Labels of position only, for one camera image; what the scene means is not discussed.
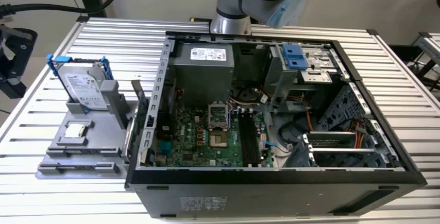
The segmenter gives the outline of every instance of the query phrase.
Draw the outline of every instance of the blue latch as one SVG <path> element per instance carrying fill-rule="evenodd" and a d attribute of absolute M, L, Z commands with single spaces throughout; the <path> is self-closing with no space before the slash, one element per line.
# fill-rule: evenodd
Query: blue latch
<path fill-rule="evenodd" d="M 114 74 L 113 74 L 113 70 L 111 70 L 111 62 L 109 61 L 109 59 L 106 58 L 106 56 L 103 56 L 102 58 L 102 63 L 105 65 L 105 71 L 106 71 L 106 78 L 107 80 L 114 80 Z"/>
<path fill-rule="evenodd" d="M 310 63 L 307 62 L 299 45 L 283 44 L 282 54 L 289 62 L 289 68 L 291 70 L 307 70 Z"/>
<path fill-rule="evenodd" d="M 58 56 L 54 59 L 54 62 L 57 62 L 57 63 L 69 63 L 71 61 L 73 61 L 73 57 L 69 57 L 69 56 Z"/>

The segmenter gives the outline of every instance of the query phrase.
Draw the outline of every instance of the small chip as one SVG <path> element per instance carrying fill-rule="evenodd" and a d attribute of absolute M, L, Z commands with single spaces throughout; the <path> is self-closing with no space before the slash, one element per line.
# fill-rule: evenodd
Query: small chip
<path fill-rule="evenodd" d="M 194 154 L 191 153 L 185 153 L 185 161 L 193 161 Z"/>
<path fill-rule="evenodd" d="M 66 138 L 81 138 L 85 136 L 86 125 L 83 124 L 70 124 L 66 129 L 65 137 Z"/>

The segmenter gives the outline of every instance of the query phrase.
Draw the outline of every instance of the slotted aluminum surface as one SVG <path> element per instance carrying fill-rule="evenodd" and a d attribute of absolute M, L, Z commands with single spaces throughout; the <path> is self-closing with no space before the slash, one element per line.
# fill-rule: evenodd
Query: slotted aluminum surface
<path fill-rule="evenodd" d="M 129 81 L 141 79 L 150 95 L 165 31 L 207 32 L 207 23 L 91 19 L 78 23 L 57 52 L 83 58 L 107 56 L 129 99 Z M 381 38 L 366 30 L 254 26 L 258 36 L 339 40 L 370 91 L 429 180 L 429 186 L 361 217 L 187 219 L 179 223 L 439 223 L 439 103 L 421 90 Z M 153 221 L 125 180 L 38 180 L 35 172 L 62 123 L 67 94 L 46 68 L 0 128 L 0 223 L 149 223 Z"/>

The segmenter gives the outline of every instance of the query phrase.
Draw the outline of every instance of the green circuit board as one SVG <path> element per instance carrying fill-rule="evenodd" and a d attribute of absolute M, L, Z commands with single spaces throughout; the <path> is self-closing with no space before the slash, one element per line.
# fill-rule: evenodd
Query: green circuit board
<path fill-rule="evenodd" d="M 266 125 L 262 114 L 254 115 L 257 130 L 266 133 Z M 169 167 L 243 167 L 243 151 L 241 143 L 241 129 L 238 114 L 231 115 L 231 126 L 227 131 L 227 146 L 211 146 L 211 133 L 209 130 L 209 108 L 182 107 L 178 115 L 175 140 L 171 143 L 171 154 L 167 157 Z M 257 143 L 261 148 L 261 134 L 257 135 Z M 273 158 L 262 162 L 262 166 L 273 167 Z"/>

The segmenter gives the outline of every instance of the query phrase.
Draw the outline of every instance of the circuit component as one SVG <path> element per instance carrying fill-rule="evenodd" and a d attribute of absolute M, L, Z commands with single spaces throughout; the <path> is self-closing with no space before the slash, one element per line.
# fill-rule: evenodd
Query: circuit component
<path fill-rule="evenodd" d="M 167 156 L 166 155 L 157 156 L 157 166 L 167 166 Z"/>
<path fill-rule="evenodd" d="M 243 164 L 258 166 L 258 164 L 261 163 L 261 156 L 253 113 L 243 113 L 239 115 L 239 128 Z"/>
<path fill-rule="evenodd" d="M 193 161 L 194 160 L 194 154 L 193 153 L 185 153 L 185 161 Z"/>
<path fill-rule="evenodd" d="M 229 121 L 227 121 L 229 107 L 222 102 L 213 103 L 209 106 L 209 128 L 210 130 L 215 128 L 222 128 L 229 131 Z"/>
<path fill-rule="evenodd" d="M 227 133 L 223 131 L 213 131 L 210 133 L 210 145 L 211 147 L 229 147 Z"/>

